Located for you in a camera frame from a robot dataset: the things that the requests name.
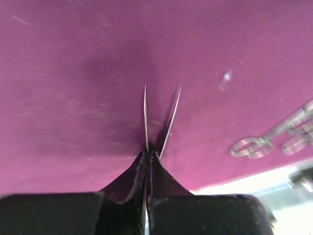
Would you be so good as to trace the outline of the steel tweezers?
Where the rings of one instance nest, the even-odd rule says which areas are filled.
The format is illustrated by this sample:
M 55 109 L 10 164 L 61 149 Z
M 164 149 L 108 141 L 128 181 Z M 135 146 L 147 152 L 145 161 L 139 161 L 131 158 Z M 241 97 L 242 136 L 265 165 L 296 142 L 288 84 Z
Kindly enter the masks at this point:
M 171 129 L 176 116 L 180 93 L 181 87 L 172 93 L 170 101 L 161 101 L 162 104 L 169 105 L 167 110 L 161 108 L 160 104 L 157 105 L 156 110 L 149 110 L 153 104 L 156 104 L 152 99 L 157 97 L 157 93 L 149 93 L 147 86 L 144 86 L 143 117 L 146 150 L 149 154 L 154 153 L 156 155 L 156 159 L 162 167 L 168 166 L 171 170 L 174 168 L 176 157 L 171 155 L 174 149 L 170 147 L 167 150 L 166 146 L 172 135 Z

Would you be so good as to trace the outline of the purple cloth wrap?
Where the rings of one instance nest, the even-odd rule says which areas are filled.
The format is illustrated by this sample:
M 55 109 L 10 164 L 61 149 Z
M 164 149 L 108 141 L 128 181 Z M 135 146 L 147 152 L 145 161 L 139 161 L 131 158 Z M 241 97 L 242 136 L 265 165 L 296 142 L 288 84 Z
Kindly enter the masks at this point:
M 313 97 L 310 0 L 3 0 L 0 191 L 96 191 L 144 145 L 144 86 L 181 87 L 167 170 L 187 189 L 308 158 L 229 148 Z

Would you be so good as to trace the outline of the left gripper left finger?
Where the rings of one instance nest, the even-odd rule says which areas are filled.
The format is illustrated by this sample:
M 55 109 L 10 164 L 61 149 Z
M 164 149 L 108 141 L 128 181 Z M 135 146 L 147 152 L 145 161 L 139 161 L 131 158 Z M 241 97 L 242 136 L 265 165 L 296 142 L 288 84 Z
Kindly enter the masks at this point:
M 2 235 L 142 235 L 148 153 L 100 191 L 11 194 L 0 199 Z

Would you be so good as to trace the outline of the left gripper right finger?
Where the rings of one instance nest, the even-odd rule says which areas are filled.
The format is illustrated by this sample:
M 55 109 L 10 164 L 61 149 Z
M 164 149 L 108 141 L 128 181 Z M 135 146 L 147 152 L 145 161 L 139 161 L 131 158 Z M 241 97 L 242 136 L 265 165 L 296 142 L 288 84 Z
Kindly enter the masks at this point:
M 194 195 L 162 166 L 147 160 L 147 210 L 152 235 L 271 235 L 262 203 L 247 194 Z

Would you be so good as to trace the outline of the small steel scissors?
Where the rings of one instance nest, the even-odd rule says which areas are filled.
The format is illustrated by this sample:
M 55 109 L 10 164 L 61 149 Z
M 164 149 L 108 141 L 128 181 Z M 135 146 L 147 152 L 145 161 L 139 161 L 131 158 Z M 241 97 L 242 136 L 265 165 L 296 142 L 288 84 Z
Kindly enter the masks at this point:
M 293 155 L 301 151 L 306 145 L 313 145 L 313 118 L 306 118 L 299 125 L 287 130 L 291 136 L 281 146 L 281 150 L 285 155 Z

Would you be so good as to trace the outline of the long steel scissors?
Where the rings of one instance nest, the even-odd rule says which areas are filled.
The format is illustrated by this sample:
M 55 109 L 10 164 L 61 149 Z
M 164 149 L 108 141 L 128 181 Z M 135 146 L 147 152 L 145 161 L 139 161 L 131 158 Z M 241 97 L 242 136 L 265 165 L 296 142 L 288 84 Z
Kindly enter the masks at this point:
M 282 133 L 287 133 L 288 129 L 299 125 L 306 118 L 310 117 L 313 117 L 312 101 L 309 101 L 263 136 L 247 137 L 233 144 L 230 148 L 230 154 L 233 157 L 248 157 L 250 159 L 261 158 L 270 153 L 273 149 L 273 140 L 276 137 L 280 136 Z

